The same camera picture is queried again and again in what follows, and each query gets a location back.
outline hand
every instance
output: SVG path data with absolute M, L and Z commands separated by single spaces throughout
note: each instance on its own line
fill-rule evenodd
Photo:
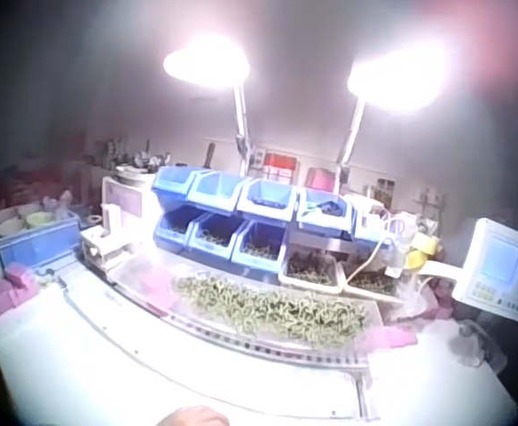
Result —
M 206 406 L 190 406 L 169 414 L 157 426 L 230 426 L 230 421 Z

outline transparent cover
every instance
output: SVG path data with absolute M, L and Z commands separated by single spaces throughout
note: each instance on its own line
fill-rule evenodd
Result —
M 382 326 L 374 301 L 273 286 L 160 249 L 137 254 L 108 278 L 163 315 L 271 347 L 359 354 L 363 335 Z

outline bright light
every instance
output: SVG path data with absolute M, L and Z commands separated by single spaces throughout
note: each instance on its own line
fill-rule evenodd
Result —
M 448 52 L 440 43 L 424 43 L 355 65 L 348 89 L 364 101 L 404 112 L 426 106 L 443 86 Z
M 201 35 L 170 53 L 164 69 L 173 77 L 212 89 L 238 86 L 249 74 L 245 53 L 228 38 Z

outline lamp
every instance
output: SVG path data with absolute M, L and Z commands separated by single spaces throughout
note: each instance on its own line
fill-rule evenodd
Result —
M 348 89 L 357 96 L 356 110 L 338 157 L 334 192 L 340 189 L 341 170 L 353 152 L 365 104 L 393 112 L 410 112 L 431 103 L 441 91 L 448 52 L 438 42 L 416 44 L 387 56 L 354 64 Z
M 186 47 L 173 51 L 164 60 L 171 76 L 210 89 L 232 88 L 237 120 L 236 143 L 242 157 L 239 173 L 247 174 L 251 142 L 243 83 L 249 74 L 245 53 L 231 40 L 219 35 L 199 35 Z

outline white counter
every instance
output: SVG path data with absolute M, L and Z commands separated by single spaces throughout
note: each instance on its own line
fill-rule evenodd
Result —
M 80 265 L 67 270 L 67 281 L 80 289 L 76 294 L 82 292 L 82 296 L 87 296 L 88 288 L 107 291 L 105 284 Z M 141 320 L 158 321 L 133 305 L 128 309 L 137 310 L 135 316 L 142 317 Z M 130 322 L 123 322 L 123 332 Z M 239 355 L 158 322 L 159 327 L 170 328 L 169 332 L 163 329 L 162 337 L 144 335 L 144 330 L 131 330 L 127 338 L 137 339 L 136 350 L 140 347 L 138 344 L 153 348 L 131 356 L 131 347 L 125 347 L 126 343 L 120 347 L 115 344 L 117 337 L 112 342 L 107 335 L 96 331 L 90 320 L 68 302 L 60 288 L 48 288 L 28 304 L 7 312 L 0 318 L 0 366 L 22 420 L 59 426 L 154 425 L 180 406 L 208 405 L 226 414 L 235 426 L 352 424 L 351 420 L 303 420 L 259 414 L 257 410 L 220 401 L 217 395 L 226 395 L 230 391 L 227 385 L 237 386 L 232 392 L 238 392 L 241 398 L 247 395 L 251 401 L 247 408 L 253 408 L 251 396 L 275 392 L 273 388 L 257 389 L 262 376 L 274 375 L 274 370 L 277 370 L 274 387 L 284 388 L 292 385 L 287 382 L 312 377 L 312 387 L 307 391 L 320 395 L 321 399 L 332 395 L 332 389 L 340 385 L 339 376 L 328 373 L 324 377 L 320 370 L 308 368 L 302 368 L 299 376 L 296 375 L 298 367 L 272 365 Z M 380 402 L 379 424 L 510 423 L 516 406 L 490 368 L 487 365 L 476 369 L 463 367 L 450 353 L 447 342 L 457 332 L 455 322 L 437 321 L 419 335 L 418 345 L 373 357 L 374 389 Z M 195 351 L 201 355 L 208 349 L 210 354 L 215 354 L 216 368 L 203 367 L 201 358 L 192 357 Z M 185 363 L 175 359 L 185 359 Z M 227 365 L 220 366 L 219 359 L 224 359 Z M 159 364 L 159 360 L 162 361 L 159 371 L 155 371 L 152 366 Z M 192 369 L 182 369 L 181 364 L 190 366 L 190 363 Z M 199 372 L 190 377 L 190 386 L 169 379 L 189 370 Z M 218 371 L 224 375 L 223 380 L 217 379 Z M 287 402 L 283 400 L 280 404 L 291 405 L 293 397 L 298 395 L 288 397 Z

